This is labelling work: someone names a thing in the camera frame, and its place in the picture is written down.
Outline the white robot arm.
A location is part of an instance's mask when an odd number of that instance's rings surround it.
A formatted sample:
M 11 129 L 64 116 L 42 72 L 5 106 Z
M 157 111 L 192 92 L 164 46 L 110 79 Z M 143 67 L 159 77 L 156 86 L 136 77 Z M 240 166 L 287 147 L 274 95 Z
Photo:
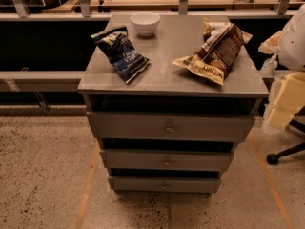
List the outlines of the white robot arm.
M 305 70 L 305 5 L 302 5 L 281 31 L 258 48 L 265 54 L 276 54 L 279 64 L 293 71 Z

